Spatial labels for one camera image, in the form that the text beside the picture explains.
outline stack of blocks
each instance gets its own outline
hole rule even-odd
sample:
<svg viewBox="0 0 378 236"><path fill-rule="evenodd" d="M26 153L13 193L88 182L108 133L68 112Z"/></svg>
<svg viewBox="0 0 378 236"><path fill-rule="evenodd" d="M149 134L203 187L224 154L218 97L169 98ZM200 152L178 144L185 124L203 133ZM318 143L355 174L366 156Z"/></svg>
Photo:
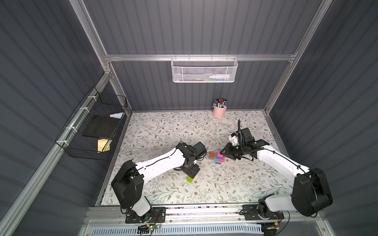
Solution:
<svg viewBox="0 0 378 236"><path fill-rule="evenodd" d="M222 162L225 162L225 157L218 151L218 154L210 153L209 160L213 160L220 165Z"/></svg>

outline black notebook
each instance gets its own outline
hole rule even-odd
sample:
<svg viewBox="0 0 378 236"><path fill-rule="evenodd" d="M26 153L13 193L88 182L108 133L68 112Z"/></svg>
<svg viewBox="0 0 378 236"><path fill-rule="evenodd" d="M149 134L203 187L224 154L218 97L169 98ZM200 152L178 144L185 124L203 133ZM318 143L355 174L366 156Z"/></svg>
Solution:
<svg viewBox="0 0 378 236"><path fill-rule="evenodd" d="M98 139L110 139L118 122L119 119L116 118L94 115L84 130L83 136Z"/></svg>

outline white wire basket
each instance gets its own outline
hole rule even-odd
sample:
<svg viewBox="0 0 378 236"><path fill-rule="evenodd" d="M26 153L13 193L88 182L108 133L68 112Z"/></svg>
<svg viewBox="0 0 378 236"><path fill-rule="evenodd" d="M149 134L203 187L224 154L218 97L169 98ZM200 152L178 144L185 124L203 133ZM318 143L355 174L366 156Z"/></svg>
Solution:
<svg viewBox="0 0 378 236"><path fill-rule="evenodd" d="M236 57L173 57L172 80L175 83L232 83L238 66Z"/></svg>

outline pink pen cup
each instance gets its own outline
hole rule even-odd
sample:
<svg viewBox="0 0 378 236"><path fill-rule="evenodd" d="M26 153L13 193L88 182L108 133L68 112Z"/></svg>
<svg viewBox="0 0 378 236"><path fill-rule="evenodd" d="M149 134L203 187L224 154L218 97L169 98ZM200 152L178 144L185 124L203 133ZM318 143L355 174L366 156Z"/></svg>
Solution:
<svg viewBox="0 0 378 236"><path fill-rule="evenodd" d="M225 111L227 109L227 107L223 107L223 108L219 108L219 107L216 107L216 106L213 106L214 107L214 111L213 111L213 116L215 118L223 118L223 116L225 115Z"/></svg>

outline wall-mounted basket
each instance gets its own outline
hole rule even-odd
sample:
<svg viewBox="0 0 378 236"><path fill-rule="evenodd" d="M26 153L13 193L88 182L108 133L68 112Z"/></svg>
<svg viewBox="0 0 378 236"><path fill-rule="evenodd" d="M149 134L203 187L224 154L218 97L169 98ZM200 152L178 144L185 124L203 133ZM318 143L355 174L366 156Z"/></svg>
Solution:
<svg viewBox="0 0 378 236"><path fill-rule="evenodd" d="M64 126L66 128L61 130L55 142L71 157L107 160L110 153L112 153L117 146L118 135L116 134L121 131L121 124L126 121L126 107L126 97L97 92L85 107L79 108L80 115L72 126L67 127L67 121ZM85 136L85 129L94 116L110 118L110 115L115 113L123 114L120 119L114 118L116 119L117 125L114 130L109 130L111 136L108 138L103 149L99 151L99 138ZM61 135L66 129L68 129L68 134L64 139L61 139Z"/></svg>
<svg viewBox="0 0 378 236"><path fill-rule="evenodd" d="M188 56L171 60L175 83L232 83L238 66L236 57Z"/></svg>

